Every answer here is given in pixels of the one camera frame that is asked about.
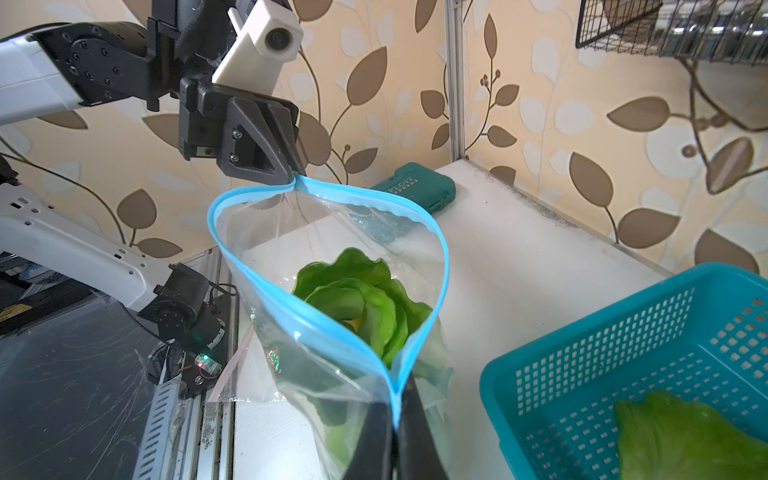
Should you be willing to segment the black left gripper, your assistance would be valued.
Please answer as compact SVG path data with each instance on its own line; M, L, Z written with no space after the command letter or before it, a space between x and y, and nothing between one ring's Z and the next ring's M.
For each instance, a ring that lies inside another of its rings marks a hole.
M297 149L300 110L290 101L185 76L179 85L178 149L216 158L227 176L288 185L306 170Z

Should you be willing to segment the chinese cabbage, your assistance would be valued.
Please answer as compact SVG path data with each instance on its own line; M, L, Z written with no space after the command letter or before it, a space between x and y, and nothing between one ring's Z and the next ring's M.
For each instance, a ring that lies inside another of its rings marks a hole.
M409 297L403 282L392 276L383 259L373 260L362 250L344 249L334 261L312 261L296 273L292 294L328 317L369 347L400 390L397 356L409 338L431 316L432 307ZM344 366L332 350L322 352L293 339L283 346L276 371L291 402L303 402L324 426L337 427L352 417L352 389L368 375L356 365Z
M614 406L620 479L765 479L767 443L713 407L652 391Z

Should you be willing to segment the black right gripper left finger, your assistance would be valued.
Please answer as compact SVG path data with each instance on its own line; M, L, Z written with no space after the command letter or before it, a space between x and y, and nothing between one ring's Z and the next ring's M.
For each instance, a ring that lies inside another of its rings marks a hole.
M391 407L374 403L365 417L361 433L343 480L389 480L395 465L396 433Z

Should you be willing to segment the clear blue-zip zipper bag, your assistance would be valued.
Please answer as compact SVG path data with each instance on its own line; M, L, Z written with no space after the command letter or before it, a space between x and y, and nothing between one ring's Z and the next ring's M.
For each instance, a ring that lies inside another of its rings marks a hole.
M296 176L222 194L207 222L324 477L446 478L450 261L433 216L386 191Z

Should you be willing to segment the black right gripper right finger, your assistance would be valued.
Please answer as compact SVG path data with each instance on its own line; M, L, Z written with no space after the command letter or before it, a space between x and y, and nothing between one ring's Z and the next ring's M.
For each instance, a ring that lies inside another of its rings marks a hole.
M448 479L412 375L402 394L395 472L404 480Z

